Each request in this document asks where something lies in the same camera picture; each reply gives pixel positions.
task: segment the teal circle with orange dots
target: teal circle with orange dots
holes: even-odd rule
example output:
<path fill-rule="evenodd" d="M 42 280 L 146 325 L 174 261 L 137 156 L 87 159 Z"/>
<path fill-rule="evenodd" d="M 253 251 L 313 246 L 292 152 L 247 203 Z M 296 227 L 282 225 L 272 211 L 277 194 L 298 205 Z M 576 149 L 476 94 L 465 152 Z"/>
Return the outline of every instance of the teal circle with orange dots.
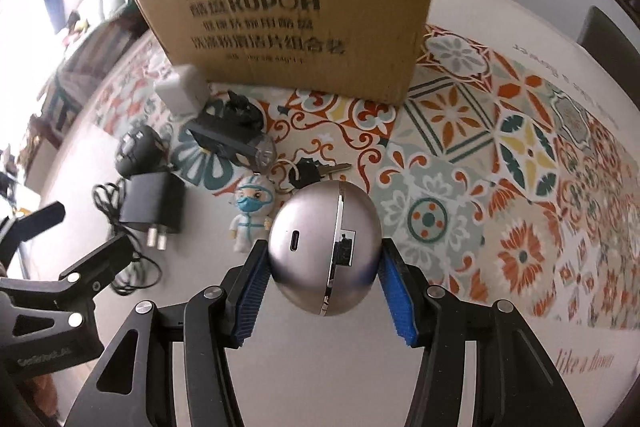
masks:
<path fill-rule="evenodd" d="M 447 230 L 447 210 L 435 198 L 422 198 L 411 205 L 406 226 L 421 243 L 435 243 Z"/>

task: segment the chair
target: chair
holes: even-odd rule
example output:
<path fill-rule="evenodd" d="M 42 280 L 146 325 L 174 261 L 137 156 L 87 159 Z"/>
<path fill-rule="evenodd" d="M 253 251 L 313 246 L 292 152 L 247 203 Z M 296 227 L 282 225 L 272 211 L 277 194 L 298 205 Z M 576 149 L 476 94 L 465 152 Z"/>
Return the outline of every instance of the chair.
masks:
<path fill-rule="evenodd" d="M 640 54 L 598 7 L 589 8 L 578 44 L 595 58 L 640 108 Z"/>

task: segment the blue face mask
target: blue face mask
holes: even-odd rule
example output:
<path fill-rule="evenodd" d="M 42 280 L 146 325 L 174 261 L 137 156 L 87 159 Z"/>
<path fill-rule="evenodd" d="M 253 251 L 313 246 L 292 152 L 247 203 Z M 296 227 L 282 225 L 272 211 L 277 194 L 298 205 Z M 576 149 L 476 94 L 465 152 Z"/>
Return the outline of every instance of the blue face mask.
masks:
<path fill-rule="evenodd" d="M 262 208 L 263 205 L 267 204 L 268 201 L 260 201 L 255 198 L 249 198 L 247 196 L 243 196 L 236 201 L 236 206 L 240 209 L 241 212 L 245 212 L 247 214 L 251 214 L 251 212 L 256 212 Z"/>

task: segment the black cable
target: black cable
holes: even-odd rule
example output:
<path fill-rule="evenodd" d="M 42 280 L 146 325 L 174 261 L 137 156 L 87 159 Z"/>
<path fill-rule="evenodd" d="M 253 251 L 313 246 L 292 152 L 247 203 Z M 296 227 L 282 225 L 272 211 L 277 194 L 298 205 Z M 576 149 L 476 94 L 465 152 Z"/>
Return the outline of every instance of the black cable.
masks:
<path fill-rule="evenodd" d="M 140 240 L 120 222 L 120 211 L 127 196 L 125 183 L 124 178 L 120 178 L 117 183 L 94 185 L 92 190 L 95 208 L 106 216 L 111 225 L 110 237 L 120 232 L 126 233 L 131 239 L 135 250 L 131 264 L 117 274 L 113 282 L 111 282 L 111 289 L 118 295 L 123 296 L 131 295 L 136 290 L 151 288 L 162 279 L 162 269 L 158 263 L 142 253 Z M 145 262 L 152 264 L 158 272 L 158 276 L 151 283 L 146 282 L 148 268 L 145 266 Z"/>

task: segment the silver egg-shaped device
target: silver egg-shaped device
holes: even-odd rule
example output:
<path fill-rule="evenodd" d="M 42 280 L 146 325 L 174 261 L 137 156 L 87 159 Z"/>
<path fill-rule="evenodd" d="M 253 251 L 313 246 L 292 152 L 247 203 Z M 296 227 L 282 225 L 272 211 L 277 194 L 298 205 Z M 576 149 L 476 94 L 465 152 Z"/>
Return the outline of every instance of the silver egg-shaped device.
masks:
<path fill-rule="evenodd" d="M 297 307 L 338 315 L 369 292 L 381 244 L 376 208 L 361 188 L 336 180 L 314 183 L 294 194 L 273 221 L 273 280 Z"/>

